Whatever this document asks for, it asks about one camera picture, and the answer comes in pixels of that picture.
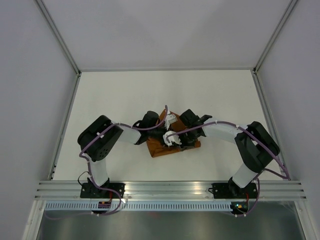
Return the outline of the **brown cloth napkin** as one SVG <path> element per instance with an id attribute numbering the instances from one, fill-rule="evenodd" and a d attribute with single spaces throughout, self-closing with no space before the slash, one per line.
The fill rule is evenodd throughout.
<path id="1" fill-rule="evenodd" d="M 183 130 L 186 130 L 187 127 L 180 120 L 180 115 L 174 112 L 173 114 L 176 115 L 177 121 L 170 125 L 170 128 L 168 129 L 168 131 L 181 132 Z M 165 110 L 163 110 L 162 113 L 159 115 L 159 120 L 157 121 L 157 124 L 164 119 L 164 116 L 165 116 Z M 163 139 L 157 140 L 150 137 L 148 137 L 148 139 L 146 140 L 146 144 L 152 158 L 175 154 L 182 151 L 197 148 L 197 147 L 181 147 L 181 145 L 177 145 L 177 144 L 174 144 L 173 146 L 167 146 L 165 145 Z"/>

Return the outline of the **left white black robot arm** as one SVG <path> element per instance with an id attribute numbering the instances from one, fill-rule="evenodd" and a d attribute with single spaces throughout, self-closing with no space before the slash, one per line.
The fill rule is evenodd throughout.
<path id="1" fill-rule="evenodd" d="M 104 198 L 116 191 L 120 193 L 121 188 L 110 184 L 105 163 L 105 158 L 114 145 L 118 141 L 141 145 L 149 138 L 158 139 L 162 144 L 163 135 L 169 127 L 167 114 L 160 119 L 154 111 L 147 111 L 143 118 L 133 125 L 115 123 L 105 115 L 99 116 L 77 138 L 79 156 L 86 159 L 89 174 L 87 182 L 80 184 L 80 197 Z"/>

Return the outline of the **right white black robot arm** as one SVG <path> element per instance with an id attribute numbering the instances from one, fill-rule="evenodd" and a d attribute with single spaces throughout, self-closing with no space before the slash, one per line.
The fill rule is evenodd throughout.
<path id="1" fill-rule="evenodd" d="M 226 191 L 232 198 L 242 198 L 252 180 L 280 153 L 277 143 L 258 121 L 237 126 L 207 114 L 199 117 L 190 109 L 182 113 L 179 119 L 187 130 L 179 136 L 186 137 L 188 141 L 211 137 L 236 145 L 242 164 L 227 183 Z"/>

